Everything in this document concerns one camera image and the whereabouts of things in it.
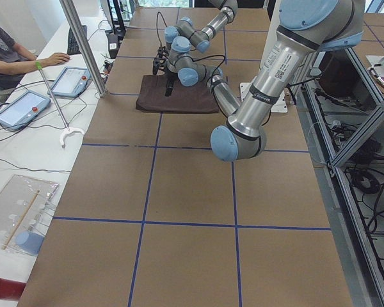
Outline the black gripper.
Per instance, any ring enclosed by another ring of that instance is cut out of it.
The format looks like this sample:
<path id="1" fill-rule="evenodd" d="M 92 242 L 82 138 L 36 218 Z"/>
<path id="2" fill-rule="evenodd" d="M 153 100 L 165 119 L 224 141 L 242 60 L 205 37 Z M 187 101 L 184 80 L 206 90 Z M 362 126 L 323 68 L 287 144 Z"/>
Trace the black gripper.
<path id="1" fill-rule="evenodd" d="M 165 88 L 165 96 L 170 97 L 173 91 L 174 82 L 178 79 L 177 72 L 172 72 L 168 67 L 165 68 L 165 76 L 166 76 L 166 88 Z"/>

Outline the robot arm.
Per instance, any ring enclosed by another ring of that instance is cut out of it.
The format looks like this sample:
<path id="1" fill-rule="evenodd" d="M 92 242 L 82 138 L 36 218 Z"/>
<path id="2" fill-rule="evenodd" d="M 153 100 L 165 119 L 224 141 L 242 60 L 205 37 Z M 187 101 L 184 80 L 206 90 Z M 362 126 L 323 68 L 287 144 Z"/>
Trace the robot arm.
<path id="1" fill-rule="evenodd" d="M 211 133 L 214 155 L 227 162 L 251 159 L 266 145 L 263 120 L 304 58 L 312 52 L 341 50 L 360 43 L 365 3 L 282 1 L 276 42 L 243 100 L 232 93 L 220 69 L 198 64 L 189 54 L 192 47 L 205 52 L 217 32 L 237 16 L 236 1 L 213 1 L 212 4 L 220 12 L 203 29 L 195 29 L 188 17 L 165 29 L 169 51 L 165 69 L 177 76 L 183 86 L 204 82 L 226 116 L 226 124 Z"/>
<path id="2" fill-rule="evenodd" d="M 166 48 L 175 49 L 175 44 L 180 42 L 180 51 L 187 52 L 194 47 L 204 53 L 210 46 L 210 41 L 227 24 L 234 21 L 237 16 L 238 4 L 235 0 L 209 1 L 220 12 L 202 29 L 196 29 L 189 17 L 181 18 L 176 25 L 164 29 Z"/>

